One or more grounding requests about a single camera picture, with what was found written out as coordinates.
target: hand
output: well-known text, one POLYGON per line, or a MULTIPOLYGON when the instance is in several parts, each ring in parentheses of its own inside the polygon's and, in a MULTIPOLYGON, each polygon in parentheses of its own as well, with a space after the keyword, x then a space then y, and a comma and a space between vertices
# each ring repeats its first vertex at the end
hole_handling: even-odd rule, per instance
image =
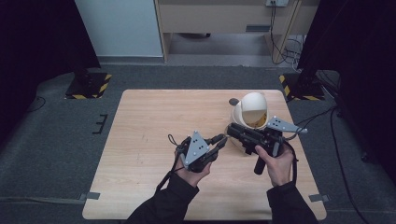
POLYGON ((268 175, 271 178, 272 185, 282 186, 290 182, 290 169, 291 163, 293 162, 294 156, 291 153, 291 149, 286 145, 283 145, 283 153, 273 158, 265 151, 261 146, 255 147, 257 154, 265 161, 268 169, 268 175))
POLYGON ((201 173, 194 173, 188 171, 186 168, 183 168, 183 162, 181 161, 181 158, 178 159, 177 165, 175 170, 177 170, 175 173, 180 176, 182 179, 184 179, 187 183, 189 183, 193 187, 197 187, 198 182, 204 178, 205 176, 210 174, 210 165, 212 165, 212 162, 208 163, 207 166, 204 168, 204 170, 201 173))

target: wall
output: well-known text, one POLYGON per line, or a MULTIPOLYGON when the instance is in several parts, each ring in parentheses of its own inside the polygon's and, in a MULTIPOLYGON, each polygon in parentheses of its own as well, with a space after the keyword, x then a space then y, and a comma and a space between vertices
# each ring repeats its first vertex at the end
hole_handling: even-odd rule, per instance
POLYGON ((154 1, 76 0, 98 57, 162 57, 154 1))

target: gray carpet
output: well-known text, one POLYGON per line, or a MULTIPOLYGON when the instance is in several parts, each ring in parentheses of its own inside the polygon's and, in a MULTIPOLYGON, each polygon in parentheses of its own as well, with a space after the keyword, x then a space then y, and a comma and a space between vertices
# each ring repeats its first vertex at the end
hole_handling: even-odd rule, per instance
MULTIPOLYGON (((0 197, 49 197, 78 202, 79 195, 90 190, 124 90, 282 90, 278 76, 293 72, 291 68, 142 65, 106 65, 102 71, 113 77, 100 99, 64 99, 72 74, 39 86, 37 96, 42 98, 32 103, 30 109, 34 111, 26 113, 0 149, 0 197), (102 121, 100 115, 104 114, 108 114, 108 119, 103 132, 92 134, 99 130, 96 122, 102 121)), ((328 94, 325 101, 288 103, 296 123, 333 105, 328 94)), ((309 123, 309 134, 300 136, 319 192, 332 198, 325 203, 328 216, 320 223, 363 223, 347 195, 330 121, 330 113, 320 116, 309 123)), ((362 215, 373 224, 396 223, 395 186, 379 164, 361 161, 361 148, 344 120, 334 115, 333 126, 350 193, 362 215)), ((83 204, 0 203, 0 223, 118 223, 85 220, 82 209, 83 204)))

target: wooden tabletop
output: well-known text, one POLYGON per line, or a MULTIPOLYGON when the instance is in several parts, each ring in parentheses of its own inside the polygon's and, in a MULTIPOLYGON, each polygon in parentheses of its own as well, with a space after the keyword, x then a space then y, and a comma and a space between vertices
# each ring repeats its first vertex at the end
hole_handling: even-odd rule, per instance
MULTIPOLYGON (((271 117, 292 122, 281 91, 125 91, 90 190, 100 193, 99 199, 87 199, 82 215, 86 219, 126 219, 153 195, 172 167, 175 146, 168 134, 180 143, 194 131, 203 138, 224 133, 233 109, 229 100, 242 99, 253 91, 264 94, 271 117)), ((220 150, 210 175, 198 185, 200 192, 192 200, 186 220, 271 219, 266 191, 272 185, 267 171, 255 175, 257 155, 245 154, 237 143, 229 140, 220 150)), ((290 143, 299 160, 297 188, 322 220, 326 217, 323 203, 311 203, 308 198, 318 194, 318 188, 300 139, 290 143)))

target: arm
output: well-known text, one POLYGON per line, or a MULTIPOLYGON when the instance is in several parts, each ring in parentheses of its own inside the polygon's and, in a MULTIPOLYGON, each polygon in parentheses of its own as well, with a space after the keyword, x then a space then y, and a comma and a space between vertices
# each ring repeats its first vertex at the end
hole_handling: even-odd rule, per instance
POLYGON ((267 164, 272 189, 267 191, 268 202, 273 213, 274 224, 318 223, 314 213, 290 181, 291 163, 294 159, 289 148, 283 145, 283 153, 273 158, 260 146, 256 146, 259 156, 267 164))
POLYGON ((167 188, 157 191, 137 207, 125 224, 181 224, 189 203, 199 192, 198 182, 210 173, 210 165, 211 162, 201 173, 193 173, 184 169, 178 160, 167 188))

